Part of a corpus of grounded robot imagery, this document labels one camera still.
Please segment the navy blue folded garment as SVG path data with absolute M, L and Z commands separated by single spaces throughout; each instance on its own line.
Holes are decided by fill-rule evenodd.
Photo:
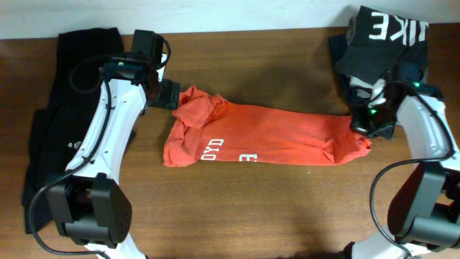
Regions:
M 338 35 L 328 39 L 329 48 L 333 65 L 336 65 L 343 58 L 348 45 L 345 35 Z M 340 74 L 336 71 L 339 82 L 339 90 L 348 105 L 361 106 L 373 100 L 372 86 L 363 86 L 358 83 L 356 86 L 351 85 L 351 77 Z M 428 80 L 428 70 L 420 71 L 414 64 L 401 62 L 389 71 L 383 73 L 382 77 L 377 81 L 378 86 L 385 85 L 386 79 L 401 79 L 403 81 L 415 81 L 418 79 L 421 83 L 426 83 Z

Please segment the black garment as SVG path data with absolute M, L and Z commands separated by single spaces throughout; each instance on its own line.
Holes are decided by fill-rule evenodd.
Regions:
M 110 55 L 124 51 L 117 28 L 62 33 L 48 105 L 34 113 L 29 139 L 22 206 L 29 214 L 33 196 L 64 173 L 95 114 L 100 86 L 98 70 Z

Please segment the red orange t-shirt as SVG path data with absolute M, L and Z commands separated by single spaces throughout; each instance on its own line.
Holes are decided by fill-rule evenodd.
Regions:
M 351 130 L 350 116 L 306 114 L 235 104 L 191 86 L 179 95 L 163 164 L 199 160 L 287 165 L 342 165 L 372 143 Z

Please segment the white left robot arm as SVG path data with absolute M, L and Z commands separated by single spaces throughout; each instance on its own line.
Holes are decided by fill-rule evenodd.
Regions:
M 111 58 L 99 72 L 96 112 L 65 174 L 47 188 L 57 232 L 99 258 L 144 258 L 129 229 L 132 205 L 119 186 L 121 161 L 133 126 L 158 97 L 170 56 Z

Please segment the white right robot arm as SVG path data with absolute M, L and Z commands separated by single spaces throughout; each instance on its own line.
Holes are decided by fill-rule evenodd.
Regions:
M 411 159 L 383 168 L 369 192 L 369 208 L 377 232 L 348 244 L 345 258 L 419 258 L 459 248 L 459 149 L 445 117 L 443 97 L 418 82 L 393 81 L 392 110 L 406 134 Z M 390 203 L 387 224 L 376 216 L 378 181 L 393 168 L 415 170 Z

